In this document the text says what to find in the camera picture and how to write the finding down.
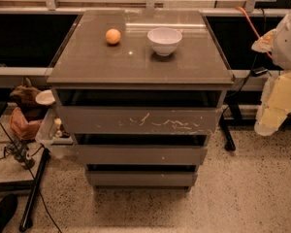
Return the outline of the tan foam padded gripper finger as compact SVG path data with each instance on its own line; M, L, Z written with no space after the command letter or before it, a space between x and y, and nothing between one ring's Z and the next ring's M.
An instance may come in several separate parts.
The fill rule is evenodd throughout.
M268 31L266 34L261 36L258 40L256 40L251 48L257 52L271 52L273 49L273 41L275 36L275 29Z

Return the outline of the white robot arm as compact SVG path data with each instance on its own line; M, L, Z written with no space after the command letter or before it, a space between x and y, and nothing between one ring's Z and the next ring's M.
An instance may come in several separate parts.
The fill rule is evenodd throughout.
M275 29L260 37L251 48L270 52L273 64L283 69L280 76L265 82L256 114L255 132L270 136L291 113L291 10Z

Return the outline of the yellow foam padded gripper finger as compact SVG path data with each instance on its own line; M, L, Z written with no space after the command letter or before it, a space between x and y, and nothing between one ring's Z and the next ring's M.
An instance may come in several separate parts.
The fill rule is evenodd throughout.
M291 113L291 71L265 82L261 105L258 107L254 130L262 136L271 136Z

